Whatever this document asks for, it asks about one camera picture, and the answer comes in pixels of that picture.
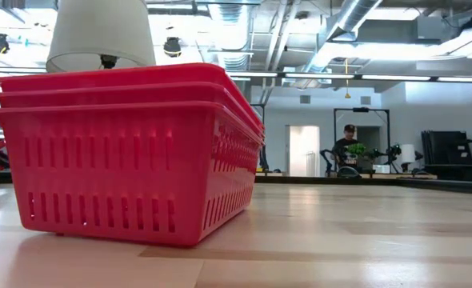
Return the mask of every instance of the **white door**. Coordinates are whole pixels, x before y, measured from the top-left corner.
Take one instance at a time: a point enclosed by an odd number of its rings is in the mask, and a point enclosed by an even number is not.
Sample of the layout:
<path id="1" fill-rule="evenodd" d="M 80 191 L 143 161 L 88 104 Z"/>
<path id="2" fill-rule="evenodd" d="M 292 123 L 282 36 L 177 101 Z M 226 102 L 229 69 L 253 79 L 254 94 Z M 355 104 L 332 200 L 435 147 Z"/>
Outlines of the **white door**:
<path id="1" fill-rule="evenodd" d="M 319 177 L 319 127 L 287 126 L 286 163 L 290 176 Z"/>

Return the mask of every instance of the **ceiling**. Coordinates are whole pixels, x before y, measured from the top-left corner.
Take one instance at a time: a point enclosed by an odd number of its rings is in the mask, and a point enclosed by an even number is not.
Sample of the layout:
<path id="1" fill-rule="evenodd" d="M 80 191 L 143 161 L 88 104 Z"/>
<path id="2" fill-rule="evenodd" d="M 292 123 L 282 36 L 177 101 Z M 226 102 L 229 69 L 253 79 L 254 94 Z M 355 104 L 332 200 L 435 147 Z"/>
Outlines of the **ceiling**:
<path id="1" fill-rule="evenodd" d="M 154 42 L 154 53 L 158 65 L 183 62 L 221 63 L 221 58 L 231 55 L 223 50 L 218 24 L 209 17 L 206 5 L 198 3 L 196 14 L 191 2 L 163 4 L 162 1 L 147 1 L 150 9 L 150 27 Z M 285 49 L 278 61 L 278 70 L 284 67 L 301 67 L 309 62 L 317 52 L 317 38 L 323 22 L 341 9 L 342 0 L 301 1 L 298 4 L 295 20 L 290 21 L 286 33 L 286 24 L 292 5 L 288 5 L 282 23 L 276 23 L 279 1 L 263 0 L 260 5 L 252 6 L 250 11 L 249 40 L 246 54 L 250 55 L 248 70 L 265 68 L 268 48 L 273 37 L 274 26 L 281 27 L 279 36 L 286 38 Z M 9 35 L 10 51 L 0 54 L 0 66 L 40 67 L 46 63 L 50 41 L 53 34 L 57 11 L 54 0 L 26 0 L 25 9 L 0 8 L 0 33 Z M 430 1 L 430 0 L 384 0 L 380 6 L 368 15 L 370 20 L 413 21 L 420 14 L 431 17 L 459 15 L 472 10 L 472 0 Z M 179 37 L 182 56 L 170 58 L 163 52 L 167 37 Z M 335 73 L 366 74 L 440 74 L 472 75 L 472 59 L 459 58 L 445 61 L 405 61 L 348 57 L 330 61 L 328 67 Z M 333 80 L 328 86 L 338 90 L 346 81 Z M 350 86 L 372 87 L 380 90 L 381 82 L 352 82 Z"/>

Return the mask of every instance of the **black shirt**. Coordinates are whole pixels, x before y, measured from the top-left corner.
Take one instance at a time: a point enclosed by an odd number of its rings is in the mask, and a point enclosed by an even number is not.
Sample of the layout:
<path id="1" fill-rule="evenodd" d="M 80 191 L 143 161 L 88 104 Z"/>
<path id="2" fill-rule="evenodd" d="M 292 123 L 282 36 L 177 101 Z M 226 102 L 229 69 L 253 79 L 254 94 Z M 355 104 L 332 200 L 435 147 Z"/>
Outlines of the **black shirt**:
<path id="1" fill-rule="evenodd" d="M 336 143 L 334 144 L 334 147 L 332 148 L 332 151 L 336 155 L 345 153 L 344 161 L 343 161 L 343 159 L 338 160 L 339 165 L 347 165 L 347 166 L 356 166 L 357 165 L 357 158 L 354 155 L 352 155 L 348 152 L 343 152 L 343 149 L 345 147 L 348 147 L 350 145 L 357 144 L 357 143 L 358 143 L 358 141 L 355 140 L 355 139 L 347 140 L 346 138 L 342 138 L 342 139 L 339 139 L 339 140 L 336 141 Z"/>

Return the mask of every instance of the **black frame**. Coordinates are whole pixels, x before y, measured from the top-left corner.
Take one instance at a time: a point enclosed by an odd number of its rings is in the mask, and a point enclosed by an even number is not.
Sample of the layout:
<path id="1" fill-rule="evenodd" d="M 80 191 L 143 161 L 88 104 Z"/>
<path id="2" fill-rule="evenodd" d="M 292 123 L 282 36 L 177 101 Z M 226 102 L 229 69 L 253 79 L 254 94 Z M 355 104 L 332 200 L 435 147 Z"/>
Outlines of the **black frame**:
<path id="1" fill-rule="evenodd" d="M 334 143 L 338 140 L 338 131 L 337 131 L 337 120 L 338 120 L 338 111 L 351 111 L 354 113 L 369 113 L 370 111 L 376 112 L 385 112 L 386 113 L 386 124 L 387 124 L 387 150 L 390 150 L 390 110 L 389 109 L 371 109 L 367 107 L 362 108 L 334 108 Z M 390 155 L 387 155 L 387 161 L 392 163 Z"/>

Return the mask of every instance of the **wooden table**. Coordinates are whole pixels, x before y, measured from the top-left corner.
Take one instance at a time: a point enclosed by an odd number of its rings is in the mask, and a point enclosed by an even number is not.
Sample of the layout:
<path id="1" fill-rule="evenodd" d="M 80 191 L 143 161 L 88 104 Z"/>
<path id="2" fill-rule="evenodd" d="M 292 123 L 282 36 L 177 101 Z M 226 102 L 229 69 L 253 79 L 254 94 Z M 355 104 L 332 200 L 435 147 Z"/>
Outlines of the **wooden table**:
<path id="1" fill-rule="evenodd" d="M 2 287 L 472 288 L 472 194 L 261 184 L 185 250 L 25 230 L 0 186 Z"/>

